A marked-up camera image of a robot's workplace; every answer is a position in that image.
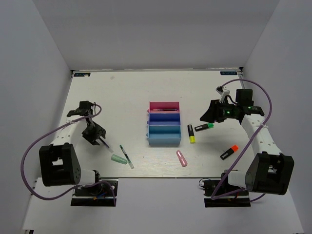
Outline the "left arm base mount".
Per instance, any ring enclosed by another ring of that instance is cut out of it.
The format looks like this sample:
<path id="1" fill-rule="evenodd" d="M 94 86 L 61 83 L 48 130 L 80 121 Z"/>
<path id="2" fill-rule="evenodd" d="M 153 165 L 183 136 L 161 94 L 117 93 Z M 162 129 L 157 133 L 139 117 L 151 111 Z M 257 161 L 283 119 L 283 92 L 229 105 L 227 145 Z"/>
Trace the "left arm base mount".
<path id="1" fill-rule="evenodd" d="M 72 207 L 115 207 L 117 202 L 118 179 L 92 188 L 75 189 L 71 198 Z"/>

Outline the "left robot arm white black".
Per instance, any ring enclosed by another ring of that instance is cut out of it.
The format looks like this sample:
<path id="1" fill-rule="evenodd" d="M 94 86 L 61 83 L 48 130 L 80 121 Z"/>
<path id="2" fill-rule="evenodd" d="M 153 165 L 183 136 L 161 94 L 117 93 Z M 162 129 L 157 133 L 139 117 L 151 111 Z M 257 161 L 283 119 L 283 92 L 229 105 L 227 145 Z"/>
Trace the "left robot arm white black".
<path id="1" fill-rule="evenodd" d="M 75 151 L 81 138 L 93 146 L 104 142 L 106 130 L 93 121 L 95 107 L 95 103 L 81 101 L 77 109 L 67 114 L 68 125 L 61 128 L 50 145 L 40 148 L 40 169 L 45 186 L 86 185 L 86 189 L 94 195 L 102 191 L 99 172 L 83 169 Z"/>

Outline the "purple pen refill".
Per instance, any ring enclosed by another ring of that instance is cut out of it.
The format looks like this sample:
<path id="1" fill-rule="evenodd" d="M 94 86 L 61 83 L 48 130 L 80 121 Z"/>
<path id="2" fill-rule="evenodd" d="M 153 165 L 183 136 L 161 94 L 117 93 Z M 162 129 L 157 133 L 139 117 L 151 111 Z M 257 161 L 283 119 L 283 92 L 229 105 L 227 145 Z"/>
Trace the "purple pen refill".
<path id="1" fill-rule="evenodd" d="M 110 153 L 113 153 L 114 151 L 113 151 L 113 149 L 103 140 L 103 139 L 99 139 L 102 143 L 103 143 L 103 145 L 109 150 L 109 152 Z"/>

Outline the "green pen refill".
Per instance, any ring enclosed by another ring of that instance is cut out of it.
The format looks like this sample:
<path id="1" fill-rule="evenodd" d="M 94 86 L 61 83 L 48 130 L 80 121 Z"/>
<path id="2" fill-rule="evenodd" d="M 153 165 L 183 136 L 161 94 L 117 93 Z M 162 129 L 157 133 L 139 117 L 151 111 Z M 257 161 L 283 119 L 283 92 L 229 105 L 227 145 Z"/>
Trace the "green pen refill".
<path id="1" fill-rule="evenodd" d="M 135 167 L 134 167 L 133 163 L 131 162 L 129 156 L 127 155 L 126 151 L 124 150 L 123 146 L 120 145 L 119 147 L 120 147 L 120 149 L 122 150 L 123 154 L 125 155 L 125 157 L 126 157 L 126 159 L 127 159 L 127 161 L 128 161 L 128 164 L 129 164 L 130 168 L 131 168 L 131 169 L 134 169 Z"/>

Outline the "blue pen refill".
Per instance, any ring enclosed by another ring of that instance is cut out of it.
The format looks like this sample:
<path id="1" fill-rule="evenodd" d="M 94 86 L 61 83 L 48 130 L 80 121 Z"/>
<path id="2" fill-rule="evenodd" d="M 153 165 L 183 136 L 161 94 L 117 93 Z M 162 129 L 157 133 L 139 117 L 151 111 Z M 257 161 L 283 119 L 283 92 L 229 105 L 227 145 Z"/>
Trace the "blue pen refill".
<path id="1" fill-rule="evenodd" d="M 152 109 L 152 112 L 175 112 L 178 111 L 178 109 Z"/>

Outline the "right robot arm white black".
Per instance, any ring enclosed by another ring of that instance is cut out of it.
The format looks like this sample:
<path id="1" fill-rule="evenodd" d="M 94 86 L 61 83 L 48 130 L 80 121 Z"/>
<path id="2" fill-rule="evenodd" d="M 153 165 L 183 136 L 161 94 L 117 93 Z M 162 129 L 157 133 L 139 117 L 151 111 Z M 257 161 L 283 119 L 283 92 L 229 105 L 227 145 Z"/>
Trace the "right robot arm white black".
<path id="1" fill-rule="evenodd" d="M 200 118 L 207 123 L 218 122 L 231 118 L 239 121 L 249 141 L 241 151 L 245 153 L 252 147 L 254 159 L 249 168 L 237 171 L 229 168 L 221 176 L 221 180 L 212 193 L 212 199 L 220 196 L 219 188 L 225 194 L 247 190 L 253 193 L 284 195 L 288 189 L 294 168 L 294 159 L 286 156 L 274 143 L 261 107 L 255 106 L 251 89 L 238 89 L 236 103 L 230 104 L 226 97 L 229 90 L 218 87 L 221 98 L 211 100 L 208 110 Z"/>

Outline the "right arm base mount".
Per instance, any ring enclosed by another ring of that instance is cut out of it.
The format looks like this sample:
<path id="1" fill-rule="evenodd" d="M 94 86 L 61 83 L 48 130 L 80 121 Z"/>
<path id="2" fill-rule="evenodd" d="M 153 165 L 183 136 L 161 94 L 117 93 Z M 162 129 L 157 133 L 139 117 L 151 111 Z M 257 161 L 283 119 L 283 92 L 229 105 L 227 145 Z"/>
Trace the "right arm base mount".
<path id="1" fill-rule="evenodd" d="M 215 196 L 220 196 L 222 194 L 231 193 L 229 195 L 223 196 L 221 198 L 212 200 L 212 194 L 216 189 L 217 185 L 224 177 L 226 170 L 221 174 L 220 178 L 202 178 L 198 182 L 199 188 L 203 190 L 204 196 L 204 206 L 205 208 L 238 208 L 238 207 L 251 207 L 250 197 L 248 191 L 239 191 L 237 186 L 230 185 L 228 179 L 222 183 L 220 188 L 215 193 Z"/>

